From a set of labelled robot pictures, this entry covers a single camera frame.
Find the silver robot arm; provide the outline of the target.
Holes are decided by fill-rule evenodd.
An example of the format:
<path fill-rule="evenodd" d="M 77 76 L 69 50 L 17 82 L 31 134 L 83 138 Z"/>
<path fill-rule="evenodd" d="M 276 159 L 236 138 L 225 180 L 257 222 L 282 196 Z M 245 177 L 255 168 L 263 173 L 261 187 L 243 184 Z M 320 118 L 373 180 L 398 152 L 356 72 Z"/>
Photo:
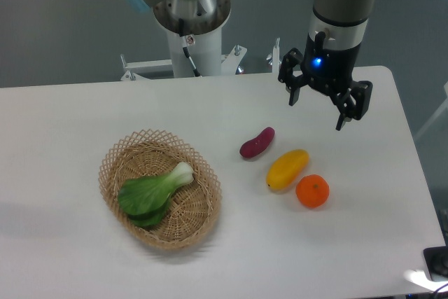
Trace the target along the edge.
<path fill-rule="evenodd" d="M 221 30 L 230 0 L 128 0 L 138 11 L 151 9 L 166 31 L 175 77 L 224 74 Z M 298 100 L 308 86 L 328 96 L 339 111 L 338 127 L 360 120 L 372 94 L 369 81 L 355 81 L 352 71 L 375 0 L 314 0 L 304 52 L 274 56 L 273 70 Z"/>

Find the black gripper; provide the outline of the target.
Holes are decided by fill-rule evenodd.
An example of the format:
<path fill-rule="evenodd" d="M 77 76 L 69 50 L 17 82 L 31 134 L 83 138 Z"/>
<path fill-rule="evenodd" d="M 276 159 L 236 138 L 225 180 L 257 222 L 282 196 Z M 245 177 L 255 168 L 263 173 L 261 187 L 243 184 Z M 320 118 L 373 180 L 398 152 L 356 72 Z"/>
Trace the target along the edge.
<path fill-rule="evenodd" d="M 335 129 L 340 131 L 347 122 L 360 120 L 368 111 L 373 83 L 353 81 L 352 71 L 361 45 L 347 50 L 318 49 L 308 36 L 303 54 L 290 49 L 283 57 L 278 81 L 286 86 L 288 105 L 293 106 L 299 98 L 300 89 L 309 87 L 330 94 L 332 103 L 339 111 Z M 302 66 L 302 75 L 295 76 L 294 69 Z"/>

